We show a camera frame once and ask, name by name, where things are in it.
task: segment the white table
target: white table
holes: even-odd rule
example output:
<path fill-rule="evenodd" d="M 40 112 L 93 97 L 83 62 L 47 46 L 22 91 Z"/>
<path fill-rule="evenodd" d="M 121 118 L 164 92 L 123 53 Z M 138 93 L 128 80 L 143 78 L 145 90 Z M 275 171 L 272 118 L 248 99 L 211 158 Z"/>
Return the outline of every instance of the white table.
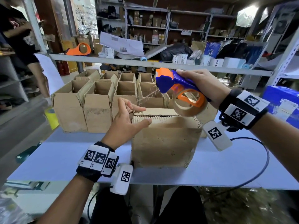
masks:
<path fill-rule="evenodd" d="M 39 148 L 9 176 L 8 180 L 70 181 L 77 162 L 90 144 L 104 134 L 63 133 L 58 128 Z M 229 138 L 253 137 L 249 131 L 227 132 Z M 131 142 L 118 148 L 119 162 L 130 162 Z M 255 176 L 266 162 L 266 151 L 259 143 L 238 139 L 233 146 L 219 152 L 208 138 L 201 138 L 187 168 L 137 168 L 132 184 L 166 184 L 232 187 Z M 100 182 L 110 182 L 101 177 Z M 299 183 L 270 153 L 266 171 L 246 187 L 299 190 Z"/>

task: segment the sign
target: sign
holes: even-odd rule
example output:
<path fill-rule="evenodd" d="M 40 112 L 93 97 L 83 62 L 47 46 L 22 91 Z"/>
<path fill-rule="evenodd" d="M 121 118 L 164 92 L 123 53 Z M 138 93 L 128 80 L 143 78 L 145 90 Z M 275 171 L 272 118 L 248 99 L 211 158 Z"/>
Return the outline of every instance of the sign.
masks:
<path fill-rule="evenodd" d="M 182 35 L 191 35 L 192 34 L 192 30 L 182 30 Z"/>

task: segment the person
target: person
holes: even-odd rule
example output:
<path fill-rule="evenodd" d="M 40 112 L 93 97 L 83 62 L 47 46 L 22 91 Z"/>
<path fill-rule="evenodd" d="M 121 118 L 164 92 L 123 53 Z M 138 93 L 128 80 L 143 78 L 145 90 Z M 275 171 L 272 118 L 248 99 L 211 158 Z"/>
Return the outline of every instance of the person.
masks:
<path fill-rule="evenodd" d="M 177 70 L 177 73 L 184 78 L 191 79 L 200 91 L 212 100 L 211 104 L 215 108 L 219 108 L 230 93 L 231 89 L 219 82 L 208 70 Z M 129 113 L 134 110 L 143 111 L 145 108 L 133 105 L 130 101 L 122 98 L 118 99 L 118 106 L 118 114 L 101 140 L 101 143 L 113 150 L 116 150 L 132 139 L 137 132 L 151 124 L 151 119 L 144 119 L 135 124 L 130 121 Z M 250 131 L 299 181 L 299 130 L 266 113 L 253 125 Z M 93 184 L 99 177 L 100 175 L 89 180 L 80 174 L 75 175 L 37 223 L 77 224 Z M 131 223 L 127 212 L 123 197 L 110 193 L 107 188 L 97 196 L 91 223 Z M 173 193 L 156 223 L 191 223 L 194 220 L 207 223 L 199 193 L 192 187 L 184 186 L 179 187 Z"/>
<path fill-rule="evenodd" d="M 40 92 L 49 105 L 52 104 L 47 79 L 34 53 L 34 37 L 31 24 L 23 13 L 13 7 L 22 6 L 22 0 L 0 0 L 0 32 L 6 42 L 14 49 L 16 55 L 29 68 L 37 80 Z"/>

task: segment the blue box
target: blue box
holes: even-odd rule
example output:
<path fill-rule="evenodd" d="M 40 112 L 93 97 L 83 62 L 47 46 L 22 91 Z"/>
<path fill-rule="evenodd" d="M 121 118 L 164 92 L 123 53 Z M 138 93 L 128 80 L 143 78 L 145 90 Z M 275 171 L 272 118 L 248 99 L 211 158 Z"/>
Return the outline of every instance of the blue box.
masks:
<path fill-rule="evenodd" d="M 206 47 L 204 49 L 204 55 L 209 55 L 213 58 L 216 58 L 220 49 L 220 43 L 217 42 L 207 42 Z"/>
<path fill-rule="evenodd" d="M 299 92 L 283 86 L 268 86 L 263 98 L 269 113 L 299 129 Z"/>

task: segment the black pants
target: black pants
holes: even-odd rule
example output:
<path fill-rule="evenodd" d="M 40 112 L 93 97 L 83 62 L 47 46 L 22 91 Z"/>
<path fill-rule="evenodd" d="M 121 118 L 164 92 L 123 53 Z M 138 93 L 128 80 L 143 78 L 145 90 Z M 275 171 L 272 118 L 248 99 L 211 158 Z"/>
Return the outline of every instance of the black pants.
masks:
<path fill-rule="evenodd" d="M 155 224 L 194 222 L 207 224 L 200 194 L 192 186 L 180 186 L 174 191 Z M 132 224 L 124 197 L 111 193 L 109 188 L 97 195 L 90 222 L 102 223 Z"/>

